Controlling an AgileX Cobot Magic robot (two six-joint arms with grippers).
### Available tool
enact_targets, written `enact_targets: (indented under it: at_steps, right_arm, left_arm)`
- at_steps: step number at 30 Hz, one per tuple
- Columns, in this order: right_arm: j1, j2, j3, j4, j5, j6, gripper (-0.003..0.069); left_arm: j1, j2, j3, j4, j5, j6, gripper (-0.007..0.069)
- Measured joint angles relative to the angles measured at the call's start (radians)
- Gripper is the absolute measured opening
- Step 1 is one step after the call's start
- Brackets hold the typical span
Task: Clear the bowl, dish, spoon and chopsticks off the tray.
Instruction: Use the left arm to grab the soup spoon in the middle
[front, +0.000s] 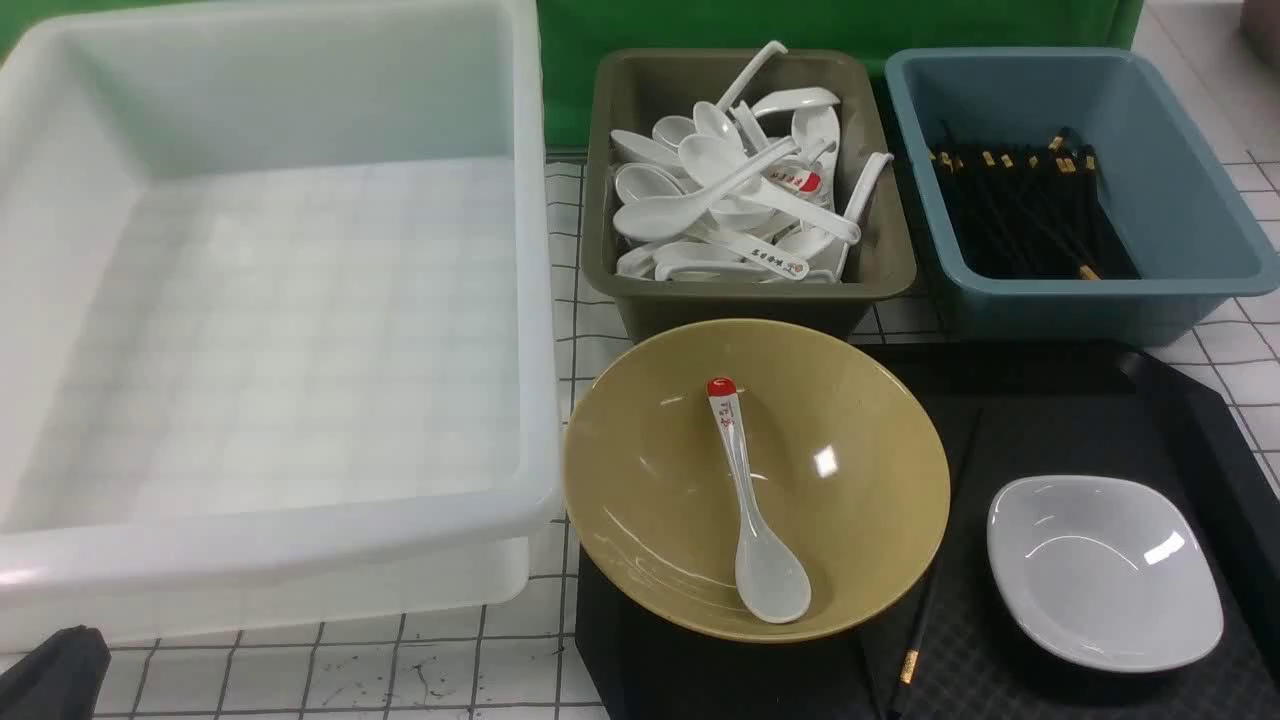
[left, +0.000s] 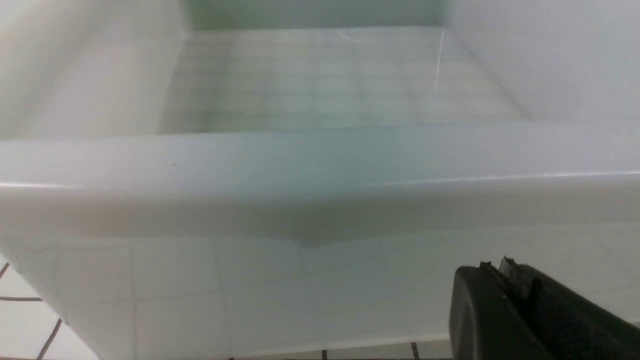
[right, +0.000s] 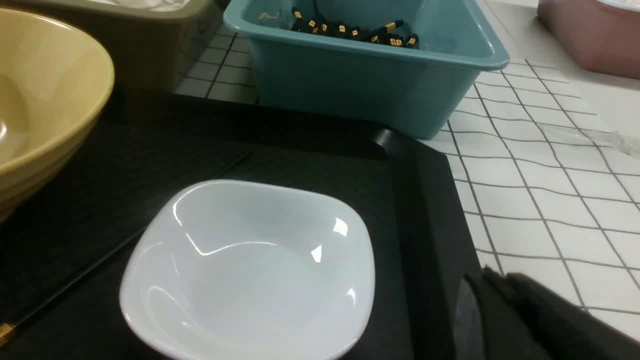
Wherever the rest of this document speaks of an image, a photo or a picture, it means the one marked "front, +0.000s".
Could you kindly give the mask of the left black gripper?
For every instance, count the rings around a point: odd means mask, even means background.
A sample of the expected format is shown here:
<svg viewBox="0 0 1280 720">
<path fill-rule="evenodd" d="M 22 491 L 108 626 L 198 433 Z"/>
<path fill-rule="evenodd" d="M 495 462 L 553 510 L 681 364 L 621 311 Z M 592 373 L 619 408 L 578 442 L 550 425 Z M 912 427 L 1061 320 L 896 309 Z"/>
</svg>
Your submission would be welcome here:
<svg viewBox="0 0 1280 720">
<path fill-rule="evenodd" d="M 60 629 L 3 673 L 1 717 L 91 719 L 110 661 L 99 629 Z"/>
</svg>

